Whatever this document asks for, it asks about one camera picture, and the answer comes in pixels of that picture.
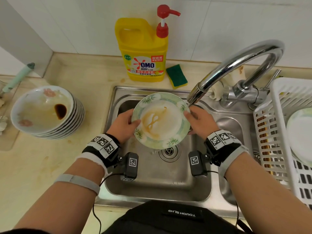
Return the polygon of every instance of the yellow bottle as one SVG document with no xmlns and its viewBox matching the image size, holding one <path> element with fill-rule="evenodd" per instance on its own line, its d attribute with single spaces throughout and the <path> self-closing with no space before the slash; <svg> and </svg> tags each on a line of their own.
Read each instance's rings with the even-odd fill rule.
<svg viewBox="0 0 312 234">
<path fill-rule="evenodd" d="M 180 15 L 167 5 L 160 5 L 157 8 L 161 22 L 156 31 L 145 19 L 120 18 L 116 21 L 115 35 L 131 80 L 142 82 L 163 80 L 168 50 L 168 25 L 165 18 L 169 14 Z"/>
</svg>

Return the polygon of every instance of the countertop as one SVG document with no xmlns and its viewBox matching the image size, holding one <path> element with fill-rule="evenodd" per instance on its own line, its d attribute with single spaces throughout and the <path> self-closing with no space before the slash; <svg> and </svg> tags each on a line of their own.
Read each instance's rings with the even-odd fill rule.
<svg viewBox="0 0 312 234">
<path fill-rule="evenodd" d="M 191 90 L 218 63 L 167 60 L 166 66 L 180 64 L 188 85 L 179 90 Z M 245 66 L 250 75 L 254 65 Z M 284 77 L 312 78 L 312 69 L 282 69 Z M 273 68 L 257 85 L 264 85 L 273 74 Z M 20 132 L 13 148 L 0 151 L 0 232 L 9 230 L 29 207 L 63 173 L 84 149 L 85 145 L 103 131 L 107 120 L 112 92 L 115 86 L 172 89 L 165 76 L 162 82 L 131 81 L 121 57 L 55 53 L 44 78 L 26 78 L 26 89 L 52 84 L 64 87 L 83 103 L 86 116 L 83 124 L 72 136 L 50 141 Z M 102 221 L 102 231 L 127 209 L 95 207 Z M 92 213 L 83 233 L 97 233 L 98 221 Z"/>
</svg>

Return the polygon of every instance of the yellow sponge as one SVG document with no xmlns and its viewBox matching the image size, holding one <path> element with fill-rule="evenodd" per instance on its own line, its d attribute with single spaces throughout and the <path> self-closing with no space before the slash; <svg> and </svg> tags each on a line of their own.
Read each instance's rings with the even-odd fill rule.
<svg viewBox="0 0 312 234">
<path fill-rule="evenodd" d="M 169 67 L 166 72 L 174 90 L 188 84 L 180 65 Z"/>
</svg>

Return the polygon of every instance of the wall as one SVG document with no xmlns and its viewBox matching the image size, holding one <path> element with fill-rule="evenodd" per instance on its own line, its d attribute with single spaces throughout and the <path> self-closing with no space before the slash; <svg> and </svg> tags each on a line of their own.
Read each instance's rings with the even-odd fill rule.
<svg viewBox="0 0 312 234">
<path fill-rule="evenodd" d="M 15 75 L 36 64 L 32 76 L 43 77 L 53 51 L 6 1 L 0 0 L 0 74 Z"/>
<path fill-rule="evenodd" d="M 24 66 L 25 64 L 0 47 L 0 74 L 16 75 Z M 33 71 L 28 76 L 40 77 Z"/>
<path fill-rule="evenodd" d="M 312 0 L 8 0 L 53 51 L 120 55 L 114 25 L 120 17 L 170 16 L 167 58 L 221 62 L 253 43 L 280 39 L 280 66 L 312 68 Z"/>
</svg>

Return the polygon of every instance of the faucet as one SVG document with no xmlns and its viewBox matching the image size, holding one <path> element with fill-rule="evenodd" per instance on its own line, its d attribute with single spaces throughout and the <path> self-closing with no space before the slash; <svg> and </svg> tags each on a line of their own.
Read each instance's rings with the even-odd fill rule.
<svg viewBox="0 0 312 234">
<path fill-rule="evenodd" d="M 267 73 L 281 59 L 284 53 L 284 43 L 276 39 L 270 39 L 253 44 L 226 59 L 209 74 L 205 76 L 190 92 L 187 97 L 189 104 L 197 103 L 202 96 L 222 77 L 232 72 L 241 65 L 257 57 L 268 55 L 266 60 L 246 80 L 240 80 L 235 86 L 225 90 L 220 105 L 230 108 L 238 101 L 248 102 L 251 109 L 261 104 L 267 96 L 267 90 L 258 89 L 253 84 Z"/>
</svg>

